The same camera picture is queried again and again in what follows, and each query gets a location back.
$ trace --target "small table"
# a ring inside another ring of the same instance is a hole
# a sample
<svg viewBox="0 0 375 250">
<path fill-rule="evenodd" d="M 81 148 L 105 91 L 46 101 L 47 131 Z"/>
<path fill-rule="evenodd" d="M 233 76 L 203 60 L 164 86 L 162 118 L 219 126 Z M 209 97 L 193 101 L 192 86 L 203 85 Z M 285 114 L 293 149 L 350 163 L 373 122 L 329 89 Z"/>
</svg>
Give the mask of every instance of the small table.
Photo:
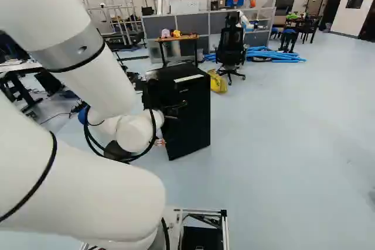
<svg viewBox="0 0 375 250">
<path fill-rule="evenodd" d="M 182 35 L 180 37 L 167 37 L 167 38 L 158 38 L 155 41 L 159 42 L 160 45 L 160 52 L 162 54 L 162 61 L 163 61 L 163 67 L 166 67 L 167 63 L 165 61 L 164 57 L 164 51 L 163 51 L 163 43 L 164 42 L 171 42 L 171 41 L 182 41 L 182 40 L 194 40 L 194 60 L 195 60 L 195 66 L 198 67 L 198 59 L 197 59 L 197 41 L 199 39 L 199 35 Z"/>
<path fill-rule="evenodd" d="M 28 103 L 28 105 L 22 108 L 22 112 L 28 111 L 34 105 L 43 101 L 43 98 L 38 98 L 34 100 L 29 91 L 23 86 L 21 81 L 18 79 L 18 74 L 27 73 L 38 73 L 43 70 L 40 63 L 34 61 L 26 61 L 22 63 L 21 61 L 5 62 L 3 65 L 0 64 L 0 73 L 5 73 L 5 75 L 0 78 L 3 81 L 11 81 L 14 87 L 18 90 L 21 97 Z"/>
</svg>

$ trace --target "wooden table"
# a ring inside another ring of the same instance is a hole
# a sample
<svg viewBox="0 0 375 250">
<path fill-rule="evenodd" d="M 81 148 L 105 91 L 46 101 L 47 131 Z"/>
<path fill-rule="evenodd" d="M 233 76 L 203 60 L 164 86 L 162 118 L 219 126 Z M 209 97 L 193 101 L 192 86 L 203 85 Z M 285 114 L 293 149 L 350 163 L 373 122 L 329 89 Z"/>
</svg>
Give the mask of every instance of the wooden table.
<svg viewBox="0 0 375 250">
<path fill-rule="evenodd" d="M 182 40 L 194 40 L 194 61 L 195 66 L 198 67 L 198 59 L 197 59 L 197 41 L 199 39 L 199 35 L 182 35 L 180 37 L 167 37 L 167 38 L 158 38 L 155 41 L 159 42 L 160 45 L 160 52 L 162 54 L 162 61 L 163 61 L 163 67 L 166 67 L 167 63 L 165 61 L 164 57 L 164 51 L 163 51 L 163 43 L 164 42 L 171 42 L 171 41 L 182 41 Z"/>
</svg>

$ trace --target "yellow bag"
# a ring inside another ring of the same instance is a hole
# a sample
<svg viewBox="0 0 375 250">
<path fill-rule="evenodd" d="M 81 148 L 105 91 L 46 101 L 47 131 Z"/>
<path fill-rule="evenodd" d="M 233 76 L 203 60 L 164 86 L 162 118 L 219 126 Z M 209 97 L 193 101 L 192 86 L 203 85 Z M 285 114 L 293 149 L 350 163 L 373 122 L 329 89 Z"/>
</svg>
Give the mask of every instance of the yellow bag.
<svg viewBox="0 0 375 250">
<path fill-rule="evenodd" d="M 216 93 L 226 93 L 228 91 L 227 81 L 216 73 L 215 69 L 207 72 L 211 77 L 211 90 Z"/>
</svg>

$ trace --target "green object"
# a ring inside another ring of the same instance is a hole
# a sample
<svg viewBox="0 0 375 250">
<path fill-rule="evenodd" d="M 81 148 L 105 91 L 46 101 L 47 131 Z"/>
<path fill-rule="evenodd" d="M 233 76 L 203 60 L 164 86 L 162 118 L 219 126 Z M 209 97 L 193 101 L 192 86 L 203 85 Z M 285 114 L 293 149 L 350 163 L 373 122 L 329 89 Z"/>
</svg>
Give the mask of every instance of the green object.
<svg viewBox="0 0 375 250">
<path fill-rule="evenodd" d="M 298 19 L 298 16 L 295 13 L 291 13 L 287 15 L 288 20 Z"/>
</svg>

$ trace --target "white label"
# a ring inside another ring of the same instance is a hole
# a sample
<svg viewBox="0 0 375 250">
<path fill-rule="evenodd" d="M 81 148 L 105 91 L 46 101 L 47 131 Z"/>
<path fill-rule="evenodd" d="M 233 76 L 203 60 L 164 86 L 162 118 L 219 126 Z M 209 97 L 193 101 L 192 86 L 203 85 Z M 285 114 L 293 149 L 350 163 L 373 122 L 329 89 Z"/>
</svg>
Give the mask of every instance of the white label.
<svg viewBox="0 0 375 250">
<path fill-rule="evenodd" d="M 179 78 L 179 79 L 175 79 L 175 83 L 183 82 L 183 81 L 186 81 L 186 80 L 191 80 L 191 79 L 195 79 L 195 78 L 199 78 L 199 77 L 203 77 L 203 75 L 195 74 L 194 76 L 182 77 L 182 78 Z"/>
</svg>

